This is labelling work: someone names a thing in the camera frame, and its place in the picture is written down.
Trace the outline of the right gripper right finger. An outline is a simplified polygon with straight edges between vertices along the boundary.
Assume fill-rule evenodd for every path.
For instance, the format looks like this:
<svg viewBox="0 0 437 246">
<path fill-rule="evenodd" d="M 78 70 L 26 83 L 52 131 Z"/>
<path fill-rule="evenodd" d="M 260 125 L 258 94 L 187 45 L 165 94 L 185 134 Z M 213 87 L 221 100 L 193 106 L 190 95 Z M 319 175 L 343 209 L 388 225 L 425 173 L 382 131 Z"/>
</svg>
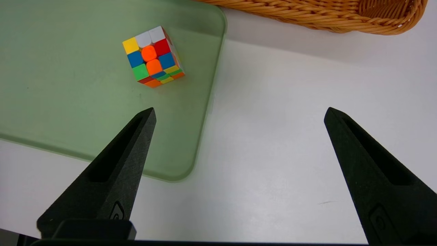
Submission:
<svg viewBox="0 0 437 246">
<path fill-rule="evenodd" d="M 350 116 L 324 123 L 370 245 L 436 245 L 437 196 Z"/>
</svg>

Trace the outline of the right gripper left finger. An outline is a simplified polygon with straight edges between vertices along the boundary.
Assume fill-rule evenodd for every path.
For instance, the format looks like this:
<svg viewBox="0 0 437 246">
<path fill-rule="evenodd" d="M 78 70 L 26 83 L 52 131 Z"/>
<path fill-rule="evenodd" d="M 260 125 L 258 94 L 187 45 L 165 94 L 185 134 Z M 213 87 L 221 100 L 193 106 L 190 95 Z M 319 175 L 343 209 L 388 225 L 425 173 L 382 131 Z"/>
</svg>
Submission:
<svg viewBox="0 0 437 246">
<path fill-rule="evenodd" d="M 68 219 L 130 219 L 155 125 L 153 108 L 127 123 L 38 218 L 43 239 Z"/>
</svg>

